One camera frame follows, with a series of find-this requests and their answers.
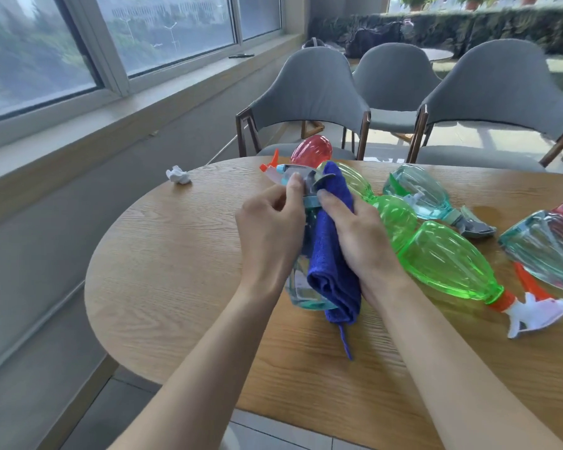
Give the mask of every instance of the window sill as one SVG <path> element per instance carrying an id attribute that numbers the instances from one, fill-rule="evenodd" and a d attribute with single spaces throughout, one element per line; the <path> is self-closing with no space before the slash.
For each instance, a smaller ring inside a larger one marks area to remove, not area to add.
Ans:
<path id="1" fill-rule="evenodd" d="M 252 58 L 224 58 L 0 147 L 0 221 L 296 50 L 302 41 L 302 35 L 277 37 L 246 50 L 255 54 Z"/>

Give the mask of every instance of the blue cloth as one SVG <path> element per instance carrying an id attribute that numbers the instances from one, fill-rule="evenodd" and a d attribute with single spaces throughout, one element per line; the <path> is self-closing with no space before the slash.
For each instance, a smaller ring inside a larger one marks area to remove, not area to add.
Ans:
<path id="1" fill-rule="evenodd" d="M 323 172 L 335 175 L 325 181 L 325 189 L 344 202 L 353 212 L 353 195 L 346 186 L 346 180 L 336 163 L 328 162 Z M 334 220 L 324 210 L 320 210 L 317 215 L 313 254 L 307 280 L 313 289 L 337 306 L 333 310 L 325 311 L 325 317 L 331 323 L 340 326 L 340 336 L 346 355 L 352 360 L 343 325 L 352 324 L 361 311 L 361 286 L 358 277 L 346 264 L 342 255 Z"/>

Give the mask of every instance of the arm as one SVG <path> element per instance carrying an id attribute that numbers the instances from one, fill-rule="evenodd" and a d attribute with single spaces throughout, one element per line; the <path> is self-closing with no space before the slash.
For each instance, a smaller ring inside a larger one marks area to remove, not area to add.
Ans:
<path id="1" fill-rule="evenodd" d="M 563 442 L 494 375 L 408 277 L 376 209 L 319 196 L 342 253 L 406 363 L 447 450 L 557 450 Z"/>
<path id="2" fill-rule="evenodd" d="M 304 233 L 302 182 L 276 186 L 236 214 L 240 287 L 215 324 L 111 450 L 215 450 Z"/>

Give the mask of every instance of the floor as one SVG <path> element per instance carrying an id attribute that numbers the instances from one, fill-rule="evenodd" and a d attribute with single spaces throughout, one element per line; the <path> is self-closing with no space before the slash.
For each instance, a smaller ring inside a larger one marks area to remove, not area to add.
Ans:
<path id="1" fill-rule="evenodd" d="M 321 135 L 326 136 L 334 147 L 342 145 L 342 127 L 324 123 Z M 292 122 L 281 136 L 279 143 L 300 141 L 300 122 Z M 346 134 L 346 148 L 351 145 L 351 132 Z M 540 160 L 553 143 L 535 131 L 505 127 L 485 122 L 439 123 L 434 127 L 428 145 L 463 145 L 488 151 L 520 152 Z M 403 163 L 409 145 L 389 132 L 369 131 L 365 160 Z M 563 173 L 560 155 L 546 168 L 548 172 Z"/>
<path id="2" fill-rule="evenodd" d="M 119 368 L 98 394 L 61 450 L 105 450 L 114 442 L 159 386 Z M 235 410 L 229 426 L 241 450 L 364 450 L 338 439 Z"/>

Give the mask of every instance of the floral patterned fabric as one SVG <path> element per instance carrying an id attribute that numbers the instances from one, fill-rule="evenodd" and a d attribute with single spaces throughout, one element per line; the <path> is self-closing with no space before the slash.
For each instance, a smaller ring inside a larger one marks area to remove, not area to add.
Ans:
<path id="1" fill-rule="evenodd" d="M 532 41 L 547 54 L 563 55 L 563 6 L 314 18 L 308 26 L 308 34 L 345 47 L 360 28 L 375 29 L 407 17 L 413 21 L 414 28 L 405 34 L 405 42 L 450 50 L 454 58 L 491 39 L 507 37 Z"/>

